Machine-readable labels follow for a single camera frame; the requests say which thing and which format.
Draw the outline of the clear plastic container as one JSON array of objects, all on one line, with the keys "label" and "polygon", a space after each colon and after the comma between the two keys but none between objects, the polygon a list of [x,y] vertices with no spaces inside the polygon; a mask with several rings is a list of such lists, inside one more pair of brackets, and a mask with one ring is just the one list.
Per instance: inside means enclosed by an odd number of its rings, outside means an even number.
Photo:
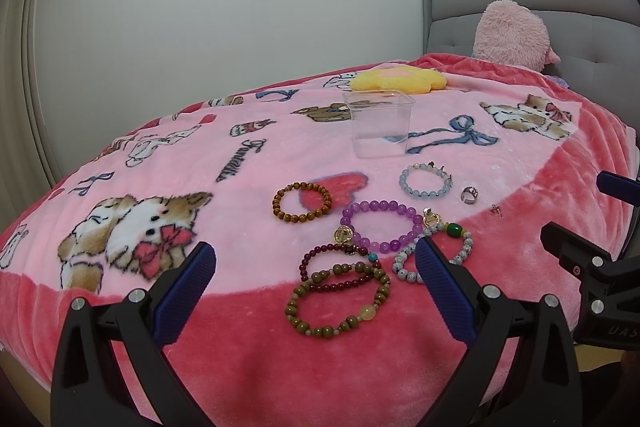
[{"label": "clear plastic container", "polygon": [[409,141],[414,98],[400,91],[344,94],[352,122],[352,146],[359,158],[401,156]]}]

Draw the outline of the grey upholstered headboard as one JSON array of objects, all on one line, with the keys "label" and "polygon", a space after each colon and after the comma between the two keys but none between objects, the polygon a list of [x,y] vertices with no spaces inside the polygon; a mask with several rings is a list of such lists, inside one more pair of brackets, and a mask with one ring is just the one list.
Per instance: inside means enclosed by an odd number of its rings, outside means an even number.
[{"label": "grey upholstered headboard", "polygon": [[431,190],[473,185],[483,198],[529,183],[592,183],[639,173],[637,0],[512,0],[546,24],[561,62],[542,72],[472,57],[476,26],[497,0],[423,0],[424,52],[442,91],[414,101],[393,176]]}]

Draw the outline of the pink fluffy plush toy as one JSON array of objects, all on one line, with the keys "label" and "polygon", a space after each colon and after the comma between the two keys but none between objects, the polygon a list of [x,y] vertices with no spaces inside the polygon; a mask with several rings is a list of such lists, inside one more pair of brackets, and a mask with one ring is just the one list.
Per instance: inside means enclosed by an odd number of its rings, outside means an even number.
[{"label": "pink fluffy plush toy", "polygon": [[472,57],[534,72],[561,62],[544,21],[512,0],[487,5],[476,26]]}]

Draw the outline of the beige curtain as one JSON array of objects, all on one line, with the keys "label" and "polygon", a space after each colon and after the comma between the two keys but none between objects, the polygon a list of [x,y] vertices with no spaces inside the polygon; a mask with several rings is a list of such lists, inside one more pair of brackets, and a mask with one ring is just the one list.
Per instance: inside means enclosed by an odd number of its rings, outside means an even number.
[{"label": "beige curtain", "polygon": [[61,180],[36,66],[38,0],[1,0],[1,208],[19,213]]}]

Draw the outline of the yellow flower plush cushion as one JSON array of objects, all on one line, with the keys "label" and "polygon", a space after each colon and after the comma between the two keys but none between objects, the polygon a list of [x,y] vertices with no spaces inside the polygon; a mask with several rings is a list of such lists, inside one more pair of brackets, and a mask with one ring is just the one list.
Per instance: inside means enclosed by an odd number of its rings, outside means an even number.
[{"label": "yellow flower plush cushion", "polygon": [[413,66],[396,66],[386,69],[369,69],[358,72],[350,80],[352,91],[400,91],[405,94],[427,94],[444,90],[447,79],[433,69]]}]

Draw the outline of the pink cartoon fleece blanket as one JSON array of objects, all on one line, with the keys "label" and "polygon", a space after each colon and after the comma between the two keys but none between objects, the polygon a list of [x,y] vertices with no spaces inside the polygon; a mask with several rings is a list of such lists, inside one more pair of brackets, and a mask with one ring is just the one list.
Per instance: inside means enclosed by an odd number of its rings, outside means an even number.
[{"label": "pink cartoon fleece blanket", "polygon": [[[221,426],[412,426],[463,355],[416,275],[432,229],[445,255],[510,297],[578,284],[544,251],[554,221],[617,255],[631,208],[592,183],[483,198],[431,190],[359,158],[353,72],[195,104],[116,139],[1,236],[1,347],[50,387],[68,307],[149,289],[198,243],[217,270],[164,353]],[[493,213],[500,205],[502,213]]]}]

